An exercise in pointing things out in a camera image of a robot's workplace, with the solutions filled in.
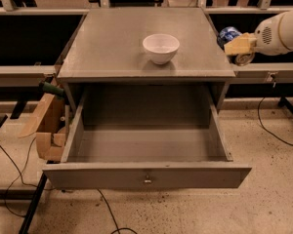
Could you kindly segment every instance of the open drawer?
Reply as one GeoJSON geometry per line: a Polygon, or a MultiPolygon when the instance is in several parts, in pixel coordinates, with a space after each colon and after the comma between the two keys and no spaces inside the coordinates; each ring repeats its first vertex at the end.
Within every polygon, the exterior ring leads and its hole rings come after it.
{"type": "Polygon", "coordinates": [[[85,85],[62,160],[43,169],[58,189],[236,188],[250,170],[197,84],[85,85]]]}

